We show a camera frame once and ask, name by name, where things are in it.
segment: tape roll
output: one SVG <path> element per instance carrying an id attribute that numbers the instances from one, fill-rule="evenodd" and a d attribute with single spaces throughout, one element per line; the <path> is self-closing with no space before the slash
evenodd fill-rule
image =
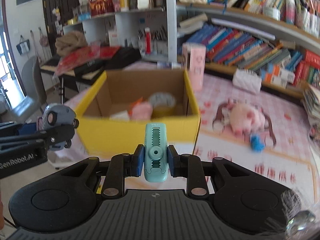
<path id="1" fill-rule="evenodd" d="M 151 118 L 172 116 L 175 113 L 176 99 L 169 93 L 155 93 L 148 101 L 153 107 Z"/>

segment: white wall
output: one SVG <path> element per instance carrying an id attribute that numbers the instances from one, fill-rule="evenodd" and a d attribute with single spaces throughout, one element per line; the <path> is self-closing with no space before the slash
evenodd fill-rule
<path id="1" fill-rule="evenodd" d="M 27 55 L 20 56 L 19 52 L 17 51 L 16 45 L 19 43 L 20 35 L 23 35 L 25 39 L 30 39 L 31 51 L 29 52 L 29 56 L 33 56 L 35 54 L 34 46 L 30 36 L 30 30 L 32 30 L 34 33 L 36 48 L 42 60 L 44 60 L 44 53 L 46 51 L 49 56 L 51 56 L 50 48 L 45 48 L 46 51 L 44 51 L 43 53 L 42 47 L 39 44 L 40 37 L 38 27 L 41 27 L 44 35 L 46 35 L 47 33 L 44 22 L 42 0 L 33 0 L 31 2 L 20 4 L 18 6 L 16 5 L 16 0 L 5 0 L 5 7 L 13 55 L 18 70 L 21 73 L 23 65 L 28 60 L 28 57 Z M 42 77 L 45 89 L 53 86 L 51 76 L 43 74 Z"/>

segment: toy wheel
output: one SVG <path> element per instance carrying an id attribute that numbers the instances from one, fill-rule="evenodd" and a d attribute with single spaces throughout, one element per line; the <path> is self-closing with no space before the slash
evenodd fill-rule
<path id="1" fill-rule="evenodd" d="M 55 123 L 57 122 L 57 114 L 55 112 L 49 112 L 47 120 L 49 125 L 54 126 Z"/>
<path id="2" fill-rule="evenodd" d="M 64 144 L 65 148 L 70 148 L 71 147 L 71 140 L 67 140 L 66 143 Z"/>
<path id="3" fill-rule="evenodd" d="M 78 119 L 73 119 L 73 122 L 72 122 L 72 125 L 73 125 L 73 127 L 75 128 L 75 129 L 77 129 L 78 128 L 78 126 L 79 126 L 79 120 Z"/>

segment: door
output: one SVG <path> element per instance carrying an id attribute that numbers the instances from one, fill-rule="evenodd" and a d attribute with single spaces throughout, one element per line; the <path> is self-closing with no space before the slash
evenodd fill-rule
<path id="1" fill-rule="evenodd" d="M 44 20 L 47 26 L 47 35 L 52 55 L 56 55 L 55 42 L 60 35 L 56 30 L 56 16 L 52 10 L 59 8 L 61 20 L 59 24 L 66 23 L 73 18 L 72 9 L 79 5 L 79 0 L 43 0 Z"/>

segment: wooden door frame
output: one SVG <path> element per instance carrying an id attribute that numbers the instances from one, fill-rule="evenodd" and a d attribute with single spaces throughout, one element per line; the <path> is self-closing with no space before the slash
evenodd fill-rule
<path id="1" fill-rule="evenodd" d="M 10 53 L 10 57 L 11 57 L 11 62 L 12 62 L 12 67 L 13 67 L 13 71 L 17 76 L 19 85 L 22 89 L 23 94 L 26 96 L 26 90 L 24 88 L 16 61 L 14 59 L 14 54 L 13 54 L 13 50 L 12 50 L 12 46 L 11 46 L 11 41 L 10 41 L 10 37 L 9 37 L 9 31 L 8 31 L 8 25 L 7 25 L 7 14 L 5 11 L 5 0 L 1 0 L 1 7 L 2 7 L 2 21 L 3 21 L 3 28 L 4 28 L 4 32 L 5 32 L 5 36 L 7 38 L 7 43 L 8 43 L 8 49 L 9 49 L 9 53 Z"/>

